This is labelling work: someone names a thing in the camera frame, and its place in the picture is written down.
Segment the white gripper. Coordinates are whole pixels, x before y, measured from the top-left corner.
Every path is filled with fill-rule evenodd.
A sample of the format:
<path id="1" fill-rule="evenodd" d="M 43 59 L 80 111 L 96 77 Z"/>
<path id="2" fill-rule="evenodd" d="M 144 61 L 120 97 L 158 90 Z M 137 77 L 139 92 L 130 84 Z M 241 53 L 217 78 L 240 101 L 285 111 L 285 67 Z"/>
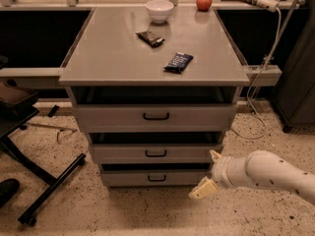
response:
<path id="1" fill-rule="evenodd" d="M 212 167 L 212 179 L 205 176 L 190 193 L 192 200 L 201 200 L 218 191 L 218 185 L 225 189 L 246 187 L 248 177 L 245 169 L 245 158 L 223 156 L 215 150 L 210 150 L 214 165 Z"/>

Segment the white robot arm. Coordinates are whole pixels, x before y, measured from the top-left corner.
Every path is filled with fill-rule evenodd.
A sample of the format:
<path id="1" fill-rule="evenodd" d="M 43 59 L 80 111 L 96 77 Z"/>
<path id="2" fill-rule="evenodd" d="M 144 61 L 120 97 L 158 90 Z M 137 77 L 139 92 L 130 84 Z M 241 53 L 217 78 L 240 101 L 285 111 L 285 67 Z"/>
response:
<path id="1" fill-rule="evenodd" d="M 315 205 L 315 175 L 296 168 L 274 153 L 255 150 L 238 158 L 222 156 L 214 150 L 210 154 L 214 162 L 211 177 L 205 176 L 189 193 L 192 200 L 211 196 L 219 188 L 246 187 L 288 191 Z"/>

